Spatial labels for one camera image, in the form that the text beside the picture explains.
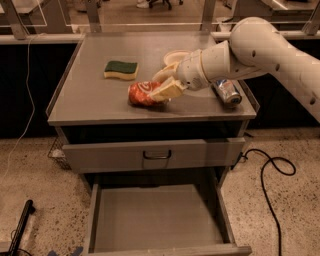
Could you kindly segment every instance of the silver can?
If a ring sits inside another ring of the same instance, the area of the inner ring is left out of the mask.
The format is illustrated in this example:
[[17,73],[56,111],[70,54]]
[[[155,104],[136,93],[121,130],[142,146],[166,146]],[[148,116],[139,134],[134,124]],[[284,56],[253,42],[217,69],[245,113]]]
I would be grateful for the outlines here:
[[231,80],[217,80],[212,83],[212,88],[219,95],[226,107],[234,108],[241,103],[242,97]]

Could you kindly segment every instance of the power cord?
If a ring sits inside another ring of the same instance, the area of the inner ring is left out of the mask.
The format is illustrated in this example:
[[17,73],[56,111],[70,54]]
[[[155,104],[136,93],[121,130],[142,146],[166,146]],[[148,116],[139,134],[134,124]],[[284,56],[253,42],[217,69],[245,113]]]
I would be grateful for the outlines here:
[[[286,158],[283,158],[283,157],[271,157],[269,156],[266,152],[264,152],[263,150],[261,149],[256,149],[256,148],[252,148],[252,149],[249,149],[242,157],[245,158],[245,161],[248,160],[248,154],[250,152],[259,152],[259,153],[262,153],[263,155],[265,155],[268,160],[263,164],[263,166],[261,167],[261,172],[260,172],[260,180],[261,180],[261,185],[262,185],[262,190],[263,190],[263,193],[264,193],[264,196],[266,198],[266,201],[267,201],[267,204],[269,206],[269,209],[272,213],[272,216],[276,222],[276,225],[277,225],[277,230],[278,230],[278,253],[279,253],[279,256],[282,256],[282,234],[281,234],[281,227],[280,227],[280,223],[279,223],[279,220],[272,208],[272,205],[271,205],[271,202],[269,200],[269,197],[268,197],[268,194],[267,194],[267,191],[266,191],[266,188],[265,188],[265,184],[264,184],[264,170],[265,170],[265,167],[271,163],[273,165],[274,168],[276,168],[276,170],[278,172],[280,172],[281,174],[285,175],[285,176],[293,176],[296,174],[296,167],[295,165],[289,161],[288,159]],[[275,161],[283,161],[285,163],[288,163],[289,165],[291,165],[293,171],[292,173],[286,173],[286,172],[283,172],[275,163]]]
[[34,112],[35,112],[35,105],[34,105],[34,102],[33,102],[33,98],[32,98],[32,95],[31,95],[31,92],[30,92],[30,88],[29,88],[29,76],[30,76],[30,45],[31,45],[31,42],[36,39],[38,36],[40,36],[42,34],[37,34],[35,35],[34,37],[30,38],[29,42],[28,42],[28,49],[27,49],[27,77],[26,77],[26,88],[27,88],[27,91],[28,91],[28,95],[29,95],[29,98],[30,98],[30,101],[31,101],[31,104],[32,104],[32,112],[31,112],[31,115],[29,117],[29,120],[28,120],[28,123],[22,133],[22,135],[18,138],[17,142],[15,143],[14,147],[12,148],[12,150],[10,151],[9,153],[9,156],[8,156],[8,160],[7,160],[7,169],[2,177],[2,180],[0,182],[0,185],[2,185],[5,177],[7,176],[8,172],[9,172],[9,169],[10,169],[10,160],[11,160],[11,155],[12,153],[15,151],[16,147],[18,146],[20,140],[25,136],[25,134],[27,133],[28,129],[29,129],[29,126],[30,126],[30,123],[32,121],[32,118],[34,116]]

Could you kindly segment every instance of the sponge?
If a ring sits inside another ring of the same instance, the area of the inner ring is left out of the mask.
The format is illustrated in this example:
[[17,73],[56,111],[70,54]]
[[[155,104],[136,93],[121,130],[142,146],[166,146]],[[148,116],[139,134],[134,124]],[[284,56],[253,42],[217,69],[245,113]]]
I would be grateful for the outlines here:
[[138,63],[111,60],[104,69],[105,78],[134,80],[138,73]]

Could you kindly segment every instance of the open drawer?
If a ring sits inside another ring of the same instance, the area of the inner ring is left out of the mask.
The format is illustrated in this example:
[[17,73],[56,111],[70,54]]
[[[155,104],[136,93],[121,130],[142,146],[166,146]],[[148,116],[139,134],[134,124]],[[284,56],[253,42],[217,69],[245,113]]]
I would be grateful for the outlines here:
[[63,151],[79,173],[232,166],[243,138],[115,142],[65,145]]
[[86,256],[249,255],[209,168],[96,175]]

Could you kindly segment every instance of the black cable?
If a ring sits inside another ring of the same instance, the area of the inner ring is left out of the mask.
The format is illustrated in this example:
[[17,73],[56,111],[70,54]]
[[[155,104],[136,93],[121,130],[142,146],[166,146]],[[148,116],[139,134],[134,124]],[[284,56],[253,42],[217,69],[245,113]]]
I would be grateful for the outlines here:
[[[256,149],[256,148],[252,148],[252,149],[249,149],[244,155],[243,157],[248,160],[248,157],[247,155],[252,152],[252,151],[257,151],[257,152],[260,152],[262,154],[264,154],[268,160],[264,163],[264,165],[261,167],[261,173],[260,173],[260,180],[261,180],[261,186],[262,186],[262,190],[263,190],[263,193],[264,193],[264,196],[266,198],[266,201],[267,201],[267,204],[269,206],[269,209],[272,213],[272,216],[277,224],[277,230],[278,230],[278,247],[279,247],[279,256],[282,256],[282,234],[281,234],[281,227],[280,227],[280,223],[279,223],[279,220],[272,208],[272,205],[271,205],[271,202],[269,200],[269,197],[268,197],[268,194],[267,194],[267,191],[266,191],[266,188],[265,188],[265,185],[264,185],[264,179],[263,179],[263,174],[264,174],[264,169],[265,167],[271,163],[273,165],[274,168],[276,168],[276,170],[278,172],[280,172],[281,174],[283,175],[286,175],[286,176],[293,176],[296,174],[296,167],[295,165],[289,161],[288,159],[286,158],[283,158],[283,157],[270,157],[266,152],[264,152],[263,150],[261,149]],[[292,173],[286,173],[286,172],[283,172],[275,163],[275,161],[283,161],[283,162],[286,162],[288,163],[289,165],[291,165],[292,169],[293,169],[293,172]]]

